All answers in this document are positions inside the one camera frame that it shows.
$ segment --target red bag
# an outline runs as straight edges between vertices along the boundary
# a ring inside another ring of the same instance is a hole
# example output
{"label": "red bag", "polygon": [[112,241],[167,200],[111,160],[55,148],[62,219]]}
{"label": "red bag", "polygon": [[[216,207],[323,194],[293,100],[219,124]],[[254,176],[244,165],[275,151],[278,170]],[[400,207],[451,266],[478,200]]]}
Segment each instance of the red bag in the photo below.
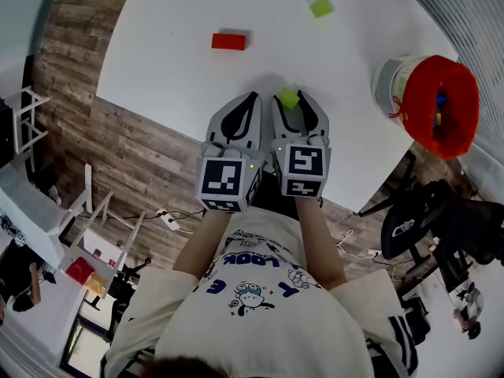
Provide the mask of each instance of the red bag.
{"label": "red bag", "polygon": [[[433,128],[438,95],[446,95],[443,121]],[[480,114],[478,86],[462,64],[431,56],[411,73],[401,103],[404,128],[427,150],[451,159],[467,153],[476,134]]]}

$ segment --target red object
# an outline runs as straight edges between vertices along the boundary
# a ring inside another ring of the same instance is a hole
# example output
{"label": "red object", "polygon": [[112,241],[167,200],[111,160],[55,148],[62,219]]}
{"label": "red object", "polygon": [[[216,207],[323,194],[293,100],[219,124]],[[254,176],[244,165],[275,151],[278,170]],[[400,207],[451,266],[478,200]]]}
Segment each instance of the red object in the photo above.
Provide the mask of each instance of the red object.
{"label": "red object", "polygon": [[245,35],[213,34],[212,49],[245,50],[245,45]]}
{"label": "red object", "polygon": [[[437,96],[446,95],[443,122],[433,128]],[[422,61],[406,83],[401,104],[404,128],[427,150],[451,159],[467,153],[480,114],[473,74],[462,64],[432,56]]]}
{"label": "red object", "polygon": [[66,274],[72,277],[77,283],[84,285],[87,282],[87,278],[95,270],[92,266],[86,262],[84,258],[78,258],[74,261],[70,267],[67,269]]}

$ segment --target striped sleeve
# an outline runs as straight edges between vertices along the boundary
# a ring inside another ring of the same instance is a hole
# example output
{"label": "striped sleeve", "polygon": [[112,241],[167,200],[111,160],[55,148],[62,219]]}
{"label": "striped sleeve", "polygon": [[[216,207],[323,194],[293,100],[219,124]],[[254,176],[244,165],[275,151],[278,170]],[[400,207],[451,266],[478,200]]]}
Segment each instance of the striped sleeve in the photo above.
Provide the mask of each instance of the striped sleeve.
{"label": "striped sleeve", "polygon": [[198,285],[184,272],[145,268],[101,363],[101,378],[117,378],[145,349],[156,346],[182,301]]}
{"label": "striped sleeve", "polygon": [[415,374],[417,350],[385,270],[333,288],[331,294],[361,326],[377,377],[406,378]]}

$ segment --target window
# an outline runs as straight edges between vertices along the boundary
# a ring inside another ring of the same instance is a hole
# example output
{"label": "window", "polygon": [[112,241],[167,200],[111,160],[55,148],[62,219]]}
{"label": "window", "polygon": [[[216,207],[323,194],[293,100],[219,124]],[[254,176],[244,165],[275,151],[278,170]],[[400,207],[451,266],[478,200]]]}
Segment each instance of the window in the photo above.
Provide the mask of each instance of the window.
{"label": "window", "polygon": [[99,378],[100,361],[110,348],[108,336],[114,298],[96,298],[87,292],[76,316],[61,369],[76,378]]}

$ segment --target power strip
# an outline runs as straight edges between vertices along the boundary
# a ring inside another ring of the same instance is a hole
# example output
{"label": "power strip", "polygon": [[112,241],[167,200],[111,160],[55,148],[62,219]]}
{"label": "power strip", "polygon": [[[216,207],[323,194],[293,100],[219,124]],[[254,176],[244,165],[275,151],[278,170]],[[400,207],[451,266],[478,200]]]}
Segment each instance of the power strip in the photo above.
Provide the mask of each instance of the power strip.
{"label": "power strip", "polygon": [[370,254],[371,256],[378,256],[381,255],[381,250],[368,249],[368,254]]}
{"label": "power strip", "polygon": [[172,231],[180,229],[180,224],[176,222],[175,217],[171,213],[168,213],[165,209],[159,209],[157,214],[164,214],[164,216],[159,218],[161,218]]}

